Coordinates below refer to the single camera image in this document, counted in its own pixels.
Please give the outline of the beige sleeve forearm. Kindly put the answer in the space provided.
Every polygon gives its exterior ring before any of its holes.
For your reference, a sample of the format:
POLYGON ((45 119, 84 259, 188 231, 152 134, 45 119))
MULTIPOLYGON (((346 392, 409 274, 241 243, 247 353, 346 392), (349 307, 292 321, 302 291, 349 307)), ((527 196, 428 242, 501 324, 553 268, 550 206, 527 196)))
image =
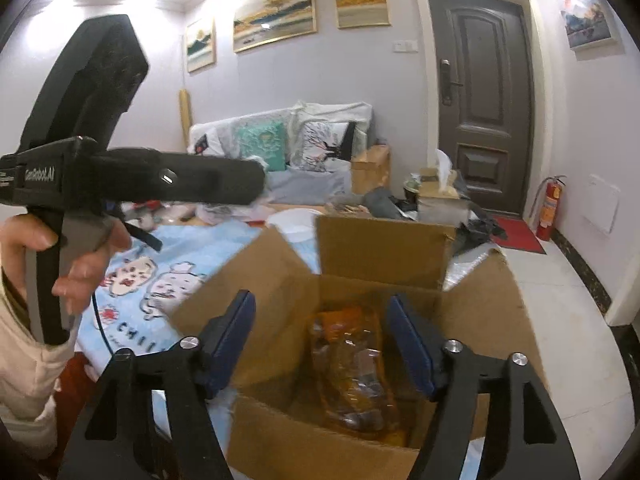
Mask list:
POLYGON ((79 413, 67 365, 77 332, 59 346, 40 344, 26 327, 26 311, 7 278, 1 282, 1 419, 17 449, 47 460, 66 445, 79 413))

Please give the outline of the person's left hand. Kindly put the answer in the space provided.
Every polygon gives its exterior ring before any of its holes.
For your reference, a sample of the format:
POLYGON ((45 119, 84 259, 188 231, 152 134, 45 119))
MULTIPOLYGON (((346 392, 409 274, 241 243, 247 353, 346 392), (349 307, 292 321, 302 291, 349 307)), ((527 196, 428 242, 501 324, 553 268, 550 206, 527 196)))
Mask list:
MULTIPOLYGON (((20 307, 26 307, 27 249, 43 252, 55 245, 58 237, 32 214, 18 214, 1 227, 1 266, 3 281, 20 307)), ((52 286, 52 295, 63 300, 69 315, 80 315, 90 304, 92 295, 101 284, 108 264, 116 252, 126 252, 131 237, 124 225, 115 220, 108 239, 94 252, 76 258, 70 272, 61 275, 52 286)))

